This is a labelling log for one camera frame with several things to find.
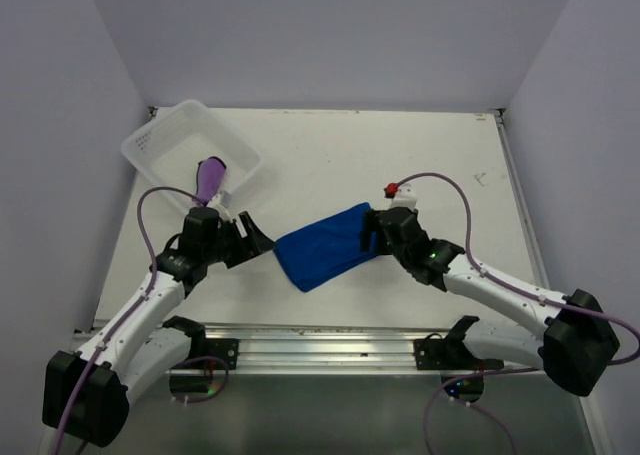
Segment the blue towel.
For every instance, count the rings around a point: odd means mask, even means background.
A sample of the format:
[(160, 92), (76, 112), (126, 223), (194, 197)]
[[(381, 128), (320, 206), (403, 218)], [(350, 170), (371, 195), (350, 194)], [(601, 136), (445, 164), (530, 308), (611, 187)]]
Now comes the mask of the blue towel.
[(274, 254), (289, 281), (307, 293), (377, 257), (362, 251), (360, 233), (368, 202), (324, 218), (279, 238)]

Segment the purple towel black trim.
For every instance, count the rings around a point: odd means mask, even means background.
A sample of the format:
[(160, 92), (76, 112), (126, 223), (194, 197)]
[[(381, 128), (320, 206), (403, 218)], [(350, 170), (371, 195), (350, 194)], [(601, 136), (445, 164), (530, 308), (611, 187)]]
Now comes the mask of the purple towel black trim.
[(217, 194), (227, 171), (227, 165), (217, 156), (198, 163), (196, 170), (196, 201), (208, 204)]

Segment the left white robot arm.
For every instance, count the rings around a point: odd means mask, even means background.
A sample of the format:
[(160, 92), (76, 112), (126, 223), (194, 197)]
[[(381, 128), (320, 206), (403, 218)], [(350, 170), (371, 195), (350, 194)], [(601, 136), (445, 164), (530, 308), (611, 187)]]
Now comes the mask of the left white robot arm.
[(204, 280), (213, 264), (233, 268), (275, 246), (242, 212), (232, 220), (212, 208), (193, 208), (180, 233), (155, 255), (131, 299), (78, 349), (57, 352), (45, 373), (43, 423), (98, 447), (113, 442), (134, 402), (161, 375), (207, 358), (200, 324), (169, 314)]

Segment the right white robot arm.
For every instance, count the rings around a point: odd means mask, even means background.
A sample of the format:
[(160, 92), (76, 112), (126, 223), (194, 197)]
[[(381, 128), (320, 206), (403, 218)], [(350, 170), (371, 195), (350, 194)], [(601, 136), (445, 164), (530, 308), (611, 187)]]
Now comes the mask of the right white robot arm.
[(462, 316), (442, 339), (415, 343), (421, 369), (499, 369), (507, 362), (542, 370), (560, 388), (585, 397), (613, 361), (620, 342), (588, 292), (567, 296), (509, 277), (497, 284), (464, 248), (431, 238), (407, 207), (368, 209), (360, 248), (391, 255), (414, 280), (471, 299), (509, 319), (495, 325)]

